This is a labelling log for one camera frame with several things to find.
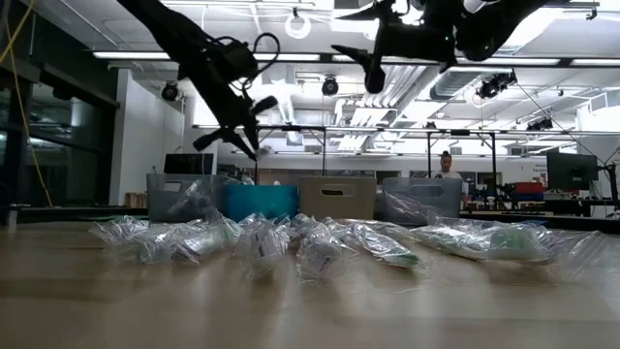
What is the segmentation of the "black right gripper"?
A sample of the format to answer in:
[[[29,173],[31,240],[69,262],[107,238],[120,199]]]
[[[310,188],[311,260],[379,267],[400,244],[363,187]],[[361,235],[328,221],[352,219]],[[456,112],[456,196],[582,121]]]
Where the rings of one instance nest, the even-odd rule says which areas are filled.
[[[435,61],[440,72],[456,64],[453,27],[458,18],[458,0],[424,0],[422,23],[405,24],[392,9],[395,0],[374,0],[357,12],[339,16],[339,20],[379,20],[373,52],[341,45],[331,47],[351,58],[365,72],[365,88],[379,93],[384,88],[385,73],[381,69],[384,56],[398,56]]]

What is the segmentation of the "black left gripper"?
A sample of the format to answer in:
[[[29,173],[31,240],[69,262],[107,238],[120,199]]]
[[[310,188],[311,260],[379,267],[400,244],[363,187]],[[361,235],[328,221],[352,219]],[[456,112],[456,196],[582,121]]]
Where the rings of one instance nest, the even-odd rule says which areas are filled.
[[[260,147],[256,115],[275,107],[277,99],[267,96],[254,104],[250,97],[237,96],[226,83],[205,72],[193,72],[192,83],[219,125],[217,130],[193,141],[195,150],[202,151],[215,141],[222,140],[256,161],[255,151]]]

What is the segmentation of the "blue toothbrush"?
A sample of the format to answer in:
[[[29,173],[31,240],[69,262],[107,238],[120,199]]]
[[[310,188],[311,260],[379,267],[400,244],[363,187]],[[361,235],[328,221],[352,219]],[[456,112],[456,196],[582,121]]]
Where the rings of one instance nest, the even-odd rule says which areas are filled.
[[[136,233],[132,243],[138,248],[142,264],[159,264],[168,261],[196,263],[198,257],[186,242],[196,238],[201,230],[189,224],[159,224]]]
[[[194,180],[180,195],[179,199],[168,209],[170,215],[201,215],[204,204],[202,180]]]
[[[190,201],[194,215],[206,221],[217,221],[222,217],[219,209],[219,197],[213,192],[199,192]]]

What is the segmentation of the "black computer monitor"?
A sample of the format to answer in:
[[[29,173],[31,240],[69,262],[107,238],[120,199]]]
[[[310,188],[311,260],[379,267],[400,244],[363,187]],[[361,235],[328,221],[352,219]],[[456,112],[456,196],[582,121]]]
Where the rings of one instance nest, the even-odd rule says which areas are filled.
[[[170,175],[211,175],[213,155],[210,153],[167,154],[164,173]]]
[[[599,179],[594,155],[547,152],[546,165],[549,189],[588,190]]]

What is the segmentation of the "teal plastic bin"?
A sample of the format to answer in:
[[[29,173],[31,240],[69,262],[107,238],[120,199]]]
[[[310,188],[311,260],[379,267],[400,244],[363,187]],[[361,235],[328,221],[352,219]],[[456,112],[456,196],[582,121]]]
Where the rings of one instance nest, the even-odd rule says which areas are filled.
[[[224,214],[239,222],[253,213],[265,218],[294,217],[299,198],[294,185],[228,185],[224,196]]]

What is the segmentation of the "black ceiling spotlight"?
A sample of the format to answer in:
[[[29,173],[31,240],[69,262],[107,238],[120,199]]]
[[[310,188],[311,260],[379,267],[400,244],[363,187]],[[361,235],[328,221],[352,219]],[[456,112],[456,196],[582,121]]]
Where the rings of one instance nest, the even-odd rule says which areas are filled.
[[[178,82],[169,80],[161,91],[161,97],[167,102],[176,102],[182,98],[182,91],[178,87]]]

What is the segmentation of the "white plastic bin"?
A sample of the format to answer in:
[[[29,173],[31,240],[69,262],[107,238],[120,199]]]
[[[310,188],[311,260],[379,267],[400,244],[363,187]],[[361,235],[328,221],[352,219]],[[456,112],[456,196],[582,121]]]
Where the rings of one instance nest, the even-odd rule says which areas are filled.
[[[377,183],[373,177],[307,176],[298,183],[299,211],[316,219],[372,219]]]

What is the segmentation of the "smoky grey translucent bin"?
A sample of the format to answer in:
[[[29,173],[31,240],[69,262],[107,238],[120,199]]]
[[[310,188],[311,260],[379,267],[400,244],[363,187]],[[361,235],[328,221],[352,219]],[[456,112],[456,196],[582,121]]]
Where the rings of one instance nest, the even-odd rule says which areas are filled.
[[[461,180],[460,179],[437,179],[437,178],[404,178],[391,177],[383,182],[380,213],[385,216],[385,193],[400,193],[416,200],[433,211],[433,217],[428,224],[433,224],[437,217],[457,218],[461,206]],[[417,226],[403,222],[394,224],[404,226]]]
[[[146,194],[149,220],[159,223],[184,223],[199,219],[195,215],[168,214],[168,209],[197,179],[202,180],[202,192],[213,192],[218,195],[220,209],[223,206],[225,185],[230,180],[228,177],[211,174],[148,174]]]

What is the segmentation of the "person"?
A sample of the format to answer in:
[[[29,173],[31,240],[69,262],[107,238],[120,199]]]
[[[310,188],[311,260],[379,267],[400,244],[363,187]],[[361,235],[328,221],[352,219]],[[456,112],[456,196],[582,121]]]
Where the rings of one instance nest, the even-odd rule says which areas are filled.
[[[468,194],[468,184],[462,178],[462,176],[451,169],[452,157],[448,151],[444,151],[440,159],[440,170],[432,172],[430,177],[437,179],[460,179],[461,180],[461,193],[466,196]]]

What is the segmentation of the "black metal rack frame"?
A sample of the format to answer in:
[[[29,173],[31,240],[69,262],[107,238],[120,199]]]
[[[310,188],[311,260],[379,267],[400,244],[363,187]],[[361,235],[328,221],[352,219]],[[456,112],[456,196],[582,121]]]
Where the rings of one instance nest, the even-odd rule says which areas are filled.
[[[392,132],[392,133],[403,133],[404,135],[408,135],[411,133],[422,133],[425,134],[426,145],[427,145],[427,171],[431,174],[431,136],[433,134],[440,135],[448,135],[453,137],[470,137],[477,136],[480,138],[482,142],[484,142],[484,138],[482,135],[488,135],[491,139],[491,143],[488,147],[491,149],[491,161],[492,161],[492,174],[493,174],[493,184],[497,184],[497,153],[496,153],[496,135],[500,134],[500,131],[494,130],[469,130],[469,129],[428,129],[428,128],[386,128],[386,127],[334,127],[334,126],[311,126],[311,125],[259,125],[258,131],[282,131],[282,132],[303,132],[307,131],[312,133],[314,131],[321,132],[323,137],[319,139],[320,142],[323,143],[323,147],[326,147],[326,136],[328,132],[341,132],[341,133],[383,133],[383,132]]]

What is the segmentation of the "black aluminium table frame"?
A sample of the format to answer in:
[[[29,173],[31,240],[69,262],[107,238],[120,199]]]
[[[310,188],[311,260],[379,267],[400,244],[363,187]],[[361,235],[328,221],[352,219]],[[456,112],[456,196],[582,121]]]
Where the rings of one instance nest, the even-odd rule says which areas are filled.
[[[29,206],[0,206],[0,223],[5,223],[14,214],[17,223],[44,223],[55,221],[87,221],[108,219],[109,217],[131,215],[146,217],[146,208],[127,208],[121,206],[110,207],[29,207]],[[620,220],[598,219],[575,216],[542,216],[531,214],[509,214],[499,211],[474,211],[462,213],[464,219],[477,219],[517,223],[525,221],[542,222],[547,228],[595,231],[606,234],[620,235]]]

